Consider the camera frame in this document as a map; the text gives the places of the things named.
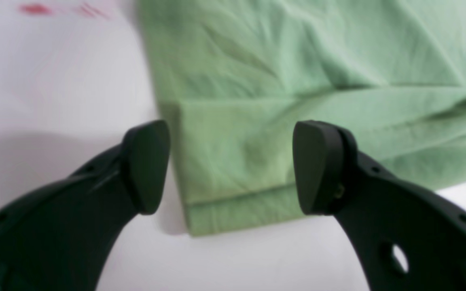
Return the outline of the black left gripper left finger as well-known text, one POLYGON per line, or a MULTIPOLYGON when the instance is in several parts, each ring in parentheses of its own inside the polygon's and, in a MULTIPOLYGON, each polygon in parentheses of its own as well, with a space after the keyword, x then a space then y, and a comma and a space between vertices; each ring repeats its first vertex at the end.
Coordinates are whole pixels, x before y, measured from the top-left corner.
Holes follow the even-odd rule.
POLYGON ((0 208, 0 291, 94 291, 113 246, 137 215, 154 214, 170 155, 163 120, 68 177, 0 208))

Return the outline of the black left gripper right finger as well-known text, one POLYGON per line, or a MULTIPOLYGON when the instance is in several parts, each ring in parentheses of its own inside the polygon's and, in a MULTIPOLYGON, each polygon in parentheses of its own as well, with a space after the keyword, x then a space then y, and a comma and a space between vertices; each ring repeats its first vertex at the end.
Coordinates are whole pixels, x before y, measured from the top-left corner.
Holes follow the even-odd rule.
POLYGON ((340 224, 372 291, 466 291, 466 211, 401 180, 358 150, 352 133, 296 123, 299 206, 340 224))

